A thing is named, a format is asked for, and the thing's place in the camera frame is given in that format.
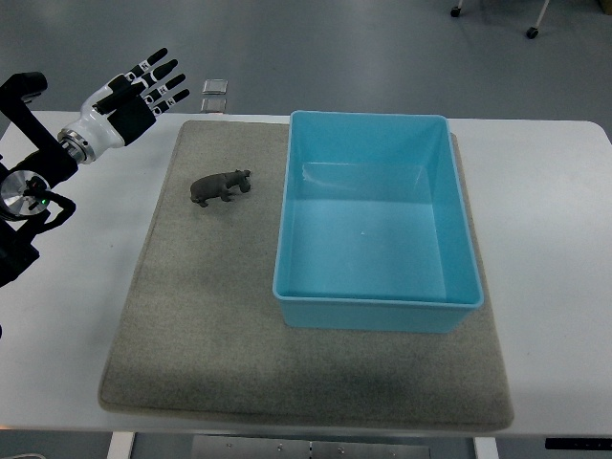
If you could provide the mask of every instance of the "robotic hand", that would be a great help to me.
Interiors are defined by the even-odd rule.
[[[167,54],[163,48],[128,73],[118,75],[91,95],[81,107],[81,117],[59,133],[59,140],[77,163],[95,161],[108,148],[129,145],[155,123],[155,118],[185,98],[189,91],[160,99],[185,80],[175,76],[157,89],[152,86],[177,66],[173,59],[150,71]]]
[[[178,64],[175,59],[153,68],[166,54],[166,48],[157,51],[97,90],[83,103],[80,118],[60,131],[58,140],[26,106],[47,89],[42,74],[15,74],[0,86],[0,111],[38,148],[12,169],[0,163],[0,287],[39,257],[31,244],[36,235],[58,227],[76,210],[70,199],[51,189],[75,174],[79,164],[136,140],[160,114],[189,94],[184,89],[170,95],[185,75],[164,82]],[[47,223],[51,201],[61,211]],[[3,220],[25,223],[15,230]]]

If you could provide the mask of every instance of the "toy animal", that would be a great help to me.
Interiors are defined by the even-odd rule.
[[[248,177],[250,176],[251,172],[247,169],[207,175],[191,185],[191,202],[203,208],[208,206],[207,199],[211,198],[221,198],[222,201],[228,203],[231,201],[230,196],[234,194],[230,191],[233,186],[238,185],[243,193],[249,192],[251,184]]]

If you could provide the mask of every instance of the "gray floor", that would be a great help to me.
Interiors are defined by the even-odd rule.
[[[612,138],[612,16],[598,0],[551,2],[535,40],[524,33],[541,1],[466,0],[456,19],[453,2],[5,1],[0,83],[13,73],[43,72],[49,90],[31,108],[76,111],[114,75],[167,47],[192,93],[178,112],[199,112],[204,80],[225,78],[233,114],[591,120]],[[0,117],[0,133],[7,126]],[[23,435],[32,435],[26,447],[50,438],[2,432],[0,455],[28,452],[16,448]],[[79,438],[55,436],[66,445]],[[168,448],[187,457],[186,444],[188,436],[137,437],[135,457],[170,457]],[[544,451],[543,439],[500,446],[504,459],[570,457],[559,454]]]

